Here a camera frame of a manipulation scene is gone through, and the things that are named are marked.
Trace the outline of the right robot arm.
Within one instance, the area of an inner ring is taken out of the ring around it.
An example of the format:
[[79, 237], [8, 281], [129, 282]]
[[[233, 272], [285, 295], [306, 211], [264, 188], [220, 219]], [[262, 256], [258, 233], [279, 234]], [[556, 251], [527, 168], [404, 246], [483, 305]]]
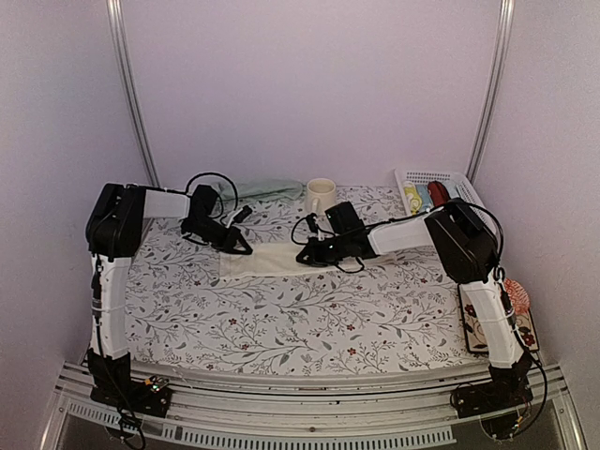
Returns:
[[309, 237], [295, 259], [309, 267], [339, 267], [348, 258], [363, 263], [405, 249], [434, 247], [445, 274], [473, 306], [487, 340], [491, 382], [485, 401], [503, 409], [527, 385], [530, 368], [540, 363], [520, 337], [504, 287], [502, 228], [489, 228], [481, 218], [485, 213], [478, 204], [451, 199], [428, 212], [367, 225], [343, 202], [325, 213], [331, 232]]

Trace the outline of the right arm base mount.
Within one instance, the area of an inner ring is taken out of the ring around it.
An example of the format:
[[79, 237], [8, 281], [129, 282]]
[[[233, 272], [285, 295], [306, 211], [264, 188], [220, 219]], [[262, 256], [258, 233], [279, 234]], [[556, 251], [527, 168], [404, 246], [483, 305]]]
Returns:
[[501, 377], [489, 382], [466, 382], [450, 394], [450, 405], [459, 418], [495, 413], [533, 400], [527, 377]]

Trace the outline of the cream white towel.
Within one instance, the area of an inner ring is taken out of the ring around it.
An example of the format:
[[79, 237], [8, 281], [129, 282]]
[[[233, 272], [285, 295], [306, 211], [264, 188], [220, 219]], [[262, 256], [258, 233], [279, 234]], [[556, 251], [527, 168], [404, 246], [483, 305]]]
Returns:
[[235, 278], [293, 277], [336, 271], [335, 266], [312, 267], [296, 261], [303, 249], [293, 243], [262, 243], [250, 255], [221, 253], [218, 275], [223, 280]]

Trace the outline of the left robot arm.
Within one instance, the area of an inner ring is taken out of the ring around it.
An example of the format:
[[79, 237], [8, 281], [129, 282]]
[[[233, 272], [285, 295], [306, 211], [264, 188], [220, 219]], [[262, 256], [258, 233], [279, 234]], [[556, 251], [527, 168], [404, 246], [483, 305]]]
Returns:
[[187, 240], [232, 255], [250, 255], [252, 247], [239, 228], [212, 217], [219, 194], [208, 185], [188, 183], [184, 191], [136, 184], [108, 183], [88, 219], [85, 238], [93, 276], [93, 332], [87, 361], [96, 388], [120, 407], [139, 399], [130, 378], [130, 353], [125, 335], [128, 272], [143, 241], [143, 225], [151, 218], [180, 219]]

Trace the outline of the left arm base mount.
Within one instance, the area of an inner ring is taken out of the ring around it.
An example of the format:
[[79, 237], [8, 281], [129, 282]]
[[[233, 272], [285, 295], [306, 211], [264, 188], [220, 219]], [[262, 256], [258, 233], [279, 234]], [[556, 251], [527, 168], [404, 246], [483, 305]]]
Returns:
[[144, 381], [95, 382], [90, 398], [97, 403], [128, 412], [165, 418], [171, 405], [172, 395], [170, 380], [153, 375]]

